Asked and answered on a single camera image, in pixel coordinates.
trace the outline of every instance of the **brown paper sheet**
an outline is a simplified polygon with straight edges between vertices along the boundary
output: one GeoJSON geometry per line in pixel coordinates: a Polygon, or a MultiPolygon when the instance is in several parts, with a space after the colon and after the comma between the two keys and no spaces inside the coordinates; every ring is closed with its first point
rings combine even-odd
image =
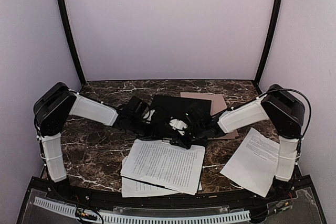
{"type": "MultiPolygon", "coordinates": [[[[210,115],[214,115],[227,108],[224,98],[221,94],[200,94],[200,93],[181,92],[180,96],[186,98],[211,100],[210,115]]],[[[234,130],[229,134],[216,139],[235,139],[237,136],[238,132],[237,130],[234,130]]]]}

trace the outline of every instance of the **wire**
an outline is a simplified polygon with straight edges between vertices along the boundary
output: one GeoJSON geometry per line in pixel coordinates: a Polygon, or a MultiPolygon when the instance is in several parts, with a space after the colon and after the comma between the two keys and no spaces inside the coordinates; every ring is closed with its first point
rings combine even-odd
{"type": "Polygon", "coordinates": [[[286,203],[283,203],[280,207],[277,207],[277,208],[275,208],[275,209],[273,209],[273,211],[271,212],[271,213],[269,213],[269,214],[267,214],[267,215],[265,215],[265,216],[260,216],[260,217],[254,217],[254,219],[261,219],[261,218],[267,218],[267,217],[269,217],[269,216],[271,216],[271,215],[274,215],[274,214],[276,214],[276,213],[278,213],[278,212],[280,212],[280,211],[285,211],[285,210],[287,210],[287,209],[289,209],[290,208],[290,206],[289,206],[289,202],[286,202],[286,203]]]}
{"type": "Polygon", "coordinates": [[[99,216],[99,218],[101,219],[101,224],[104,224],[104,219],[103,219],[102,215],[101,215],[98,211],[94,210],[93,208],[91,208],[91,207],[89,207],[89,206],[87,206],[87,205],[84,205],[84,204],[80,203],[80,202],[79,202],[79,198],[78,198],[78,196],[77,196],[78,202],[75,202],[75,201],[66,199],[66,198],[64,198],[62,195],[60,195],[60,194],[58,193],[58,191],[55,190],[55,188],[53,187],[53,185],[52,185],[52,183],[51,183],[51,178],[50,178],[50,175],[49,175],[48,167],[47,167],[47,166],[46,166],[46,170],[47,170],[47,177],[48,177],[48,180],[49,180],[49,185],[50,185],[51,189],[58,195],[58,197],[60,197],[61,199],[63,199],[63,200],[64,200],[65,202],[67,202],[67,203],[71,203],[71,204],[76,205],[76,209],[78,209],[78,206],[82,206],[82,207],[83,207],[83,210],[85,210],[85,209],[89,209],[89,210],[91,210],[92,212],[94,212],[96,215],[99,216]]]}
{"type": "Polygon", "coordinates": [[[293,202],[293,197],[291,197],[291,189],[287,190],[287,192],[285,193],[285,195],[277,202],[275,202],[274,204],[272,204],[271,206],[269,206],[265,211],[257,214],[257,215],[254,215],[254,216],[251,216],[251,218],[256,218],[260,215],[263,215],[264,213],[266,213],[267,211],[269,211],[270,209],[272,209],[273,207],[275,207],[277,204],[279,204],[280,202],[282,202],[283,200],[285,200],[286,196],[289,196],[291,198],[291,201],[293,202]]]}
{"type": "Polygon", "coordinates": [[[288,193],[290,200],[293,202],[293,195],[291,193],[288,193]]]}
{"type": "Polygon", "coordinates": [[[261,95],[258,96],[258,98],[263,97],[263,96],[265,96],[267,94],[270,94],[270,93],[280,92],[280,91],[289,91],[289,92],[297,93],[300,96],[302,96],[306,100],[306,102],[308,104],[308,107],[309,107],[309,116],[308,116],[308,121],[307,121],[306,128],[305,128],[305,130],[304,130],[304,132],[302,134],[302,137],[301,137],[301,139],[302,139],[305,136],[306,132],[307,132],[307,129],[309,127],[310,120],[311,120],[311,104],[309,102],[309,99],[304,94],[302,94],[300,91],[295,90],[295,89],[274,89],[274,90],[269,90],[269,91],[266,91],[265,93],[262,93],[261,95]]]}
{"type": "Polygon", "coordinates": [[[278,210],[279,210],[280,208],[284,207],[284,204],[285,204],[285,203],[282,204],[280,207],[275,208],[271,213],[269,213],[269,214],[267,214],[267,215],[265,215],[265,216],[261,216],[261,215],[263,215],[264,213],[270,211],[273,207],[275,207],[277,204],[279,204],[279,203],[282,202],[282,201],[283,201],[283,199],[282,199],[282,200],[279,200],[278,202],[276,202],[276,203],[272,204],[271,206],[269,206],[265,211],[263,211],[263,212],[261,212],[261,213],[259,213],[259,214],[257,214],[257,215],[251,216],[250,218],[251,218],[251,219],[266,218],[266,217],[269,217],[269,216],[271,216],[271,215],[277,213],[278,210]]]}

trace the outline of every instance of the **stack of paper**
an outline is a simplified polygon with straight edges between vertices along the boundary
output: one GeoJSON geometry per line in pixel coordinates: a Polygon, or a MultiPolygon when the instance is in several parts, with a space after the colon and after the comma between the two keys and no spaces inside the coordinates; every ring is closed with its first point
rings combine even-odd
{"type": "MultiPolygon", "coordinates": [[[[122,161],[122,165],[125,164],[127,157],[122,161]]],[[[129,178],[121,178],[121,195],[123,198],[134,198],[134,197],[155,197],[178,194],[178,191],[173,191],[163,187],[153,186],[129,178]]]]}
{"type": "MultiPolygon", "coordinates": [[[[144,182],[159,186],[161,189],[195,195],[200,182],[204,154],[203,146],[192,145],[189,150],[186,150],[162,141],[135,140],[121,169],[121,176],[136,180],[135,183],[144,182]]],[[[134,188],[134,182],[130,185],[127,184],[130,181],[123,180],[123,183],[126,183],[124,189],[128,185],[134,188]]],[[[145,191],[149,190],[160,191],[156,192],[158,195],[168,193],[157,187],[145,188],[145,191]]]]}

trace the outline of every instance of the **cable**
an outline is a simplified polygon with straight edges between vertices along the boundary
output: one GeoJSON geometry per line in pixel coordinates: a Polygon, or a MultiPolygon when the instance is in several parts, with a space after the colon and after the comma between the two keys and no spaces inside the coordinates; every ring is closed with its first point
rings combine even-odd
{"type": "MultiPolygon", "coordinates": [[[[309,107],[309,116],[308,116],[308,121],[307,121],[306,128],[305,128],[305,130],[303,131],[303,134],[301,135],[301,136],[302,136],[301,139],[299,140],[299,144],[300,144],[300,143],[301,143],[301,140],[302,140],[302,138],[305,136],[305,134],[306,134],[306,132],[307,132],[307,130],[308,130],[309,124],[310,124],[310,120],[311,120],[311,104],[310,104],[310,102],[309,102],[309,99],[308,99],[303,93],[301,93],[300,91],[295,90],[295,89],[276,89],[276,90],[274,89],[274,90],[269,90],[269,91],[266,91],[266,92],[262,93],[261,95],[259,95],[259,96],[258,96],[258,99],[261,98],[261,97],[263,97],[263,96],[265,96],[265,95],[267,95],[267,94],[274,93],[274,92],[280,92],[280,91],[289,91],[289,92],[297,93],[297,94],[299,94],[300,96],[302,96],[302,97],[306,100],[306,102],[307,102],[307,104],[308,104],[308,107],[309,107]]],[[[250,100],[250,101],[248,101],[248,102],[246,102],[246,103],[243,103],[243,104],[241,104],[241,105],[239,105],[239,106],[233,107],[233,110],[239,109],[240,107],[242,107],[242,106],[244,106],[244,105],[246,105],[246,104],[248,104],[248,103],[250,103],[250,102],[253,102],[253,101],[255,101],[255,100],[256,100],[256,99],[254,98],[254,99],[252,99],[252,100],[250,100]]],[[[219,111],[218,113],[212,115],[212,118],[214,118],[215,116],[217,116],[217,115],[219,115],[219,114],[223,114],[223,113],[226,112],[226,111],[231,111],[231,110],[232,110],[232,109],[228,107],[228,108],[226,108],[226,109],[224,109],[224,110],[222,110],[222,111],[219,111]]]]}
{"type": "Polygon", "coordinates": [[[62,195],[60,195],[60,194],[55,190],[55,188],[54,188],[53,185],[52,185],[51,178],[50,178],[50,175],[49,175],[49,172],[48,172],[48,166],[46,166],[46,171],[47,171],[47,177],[48,177],[48,180],[49,180],[49,185],[50,185],[51,189],[58,195],[58,197],[60,197],[61,199],[63,199],[63,200],[64,200],[65,202],[67,202],[67,203],[71,203],[71,204],[76,205],[76,209],[78,208],[78,206],[82,206],[82,207],[83,207],[83,210],[85,210],[85,209],[89,209],[89,210],[91,210],[92,212],[94,212],[96,215],[99,216],[99,218],[101,219],[101,224],[104,224],[104,219],[103,219],[102,215],[101,215],[98,211],[96,211],[96,210],[94,210],[93,208],[91,208],[91,207],[89,207],[89,206],[87,206],[87,205],[84,205],[84,204],[82,204],[82,203],[79,203],[79,202],[75,202],[75,201],[66,199],[66,198],[64,198],[62,195]]]}
{"type": "Polygon", "coordinates": [[[290,199],[291,199],[291,202],[293,202],[293,197],[292,197],[292,194],[291,194],[291,188],[292,188],[292,186],[293,186],[293,183],[294,183],[294,182],[292,182],[292,184],[290,185],[289,189],[285,192],[284,196],[283,196],[279,201],[277,201],[276,203],[274,203],[274,204],[272,204],[271,206],[269,206],[265,211],[263,211],[263,212],[261,212],[261,213],[259,213],[259,214],[257,214],[257,215],[254,215],[254,216],[252,216],[251,218],[256,218],[256,217],[258,217],[258,216],[260,216],[260,215],[263,215],[264,213],[266,213],[267,211],[269,211],[270,209],[272,209],[273,207],[275,207],[277,204],[279,204],[281,201],[285,200],[287,196],[289,196],[290,199]]]}
{"type": "Polygon", "coordinates": [[[289,209],[290,208],[290,206],[289,206],[289,202],[286,202],[286,203],[284,203],[284,204],[282,204],[280,207],[277,207],[277,208],[275,208],[275,209],[273,209],[273,211],[271,212],[271,213],[269,213],[269,214],[267,214],[267,215],[265,215],[265,216],[260,216],[260,217],[254,217],[254,219],[264,219],[264,218],[267,218],[267,217],[269,217],[269,216],[271,216],[271,215],[274,215],[274,214],[276,214],[276,213],[278,213],[278,212],[283,212],[283,211],[285,211],[285,210],[287,210],[287,209],[289,209]]]}
{"type": "Polygon", "coordinates": [[[260,219],[260,218],[266,218],[266,217],[269,217],[269,216],[271,216],[271,215],[273,215],[273,214],[276,214],[276,213],[278,212],[279,209],[288,206],[289,203],[288,203],[288,202],[285,202],[285,203],[283,203],[280,207],[275,208],[275,209],[274,209],[272,212],[270,212],[269,214],[267,214],[267,215],[265,215],[265,216],[261,216],[261,215],[263,215],[264,213],[266,213],[267,211],[270,211],[273,207],[275,207],[277,204],[279,204],[279,203],[282,202],[283,200],[284,200],[284,199],[279,200],[278,202],[276,202],[276,203],[272,204],[270,207],[268,207],[265,211],[263,211],[263,212],[261,212],[261,213],[259,213],[259,214],[257,214],[257,215],[251,216],[250,218],[251,218],[251,219],[260,219]]]}

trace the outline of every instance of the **white cable tray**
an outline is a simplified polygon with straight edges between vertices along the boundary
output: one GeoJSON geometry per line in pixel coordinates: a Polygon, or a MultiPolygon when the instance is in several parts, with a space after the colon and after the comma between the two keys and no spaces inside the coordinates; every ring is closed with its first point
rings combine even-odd
{"type": "MultiPolygon", "coordinates": [[[[76,208],[72,205],[65,205],[62,203],[53,202],[51,200],[39,197],[35,197],[34,205],[63,216],[67,216],[74,219],[76,218],[75,217],[76,208]]],[[[89,210],[86,210],[86,213],[96,215],[95,213],[89,210]]],[[[250,211],[240,211],[230,214],[211,215],[211,216],[172,217],[172,218],[126,216],[126,215],[110,214],[108,212],[99,212],[99,213],[102,215],[104,223],[114,223],[114,224],[227,224],[227,223],[240,223],[250,220],[250,211]]],[[[101,223],[99,217],[95,223],[101,223]]]]}

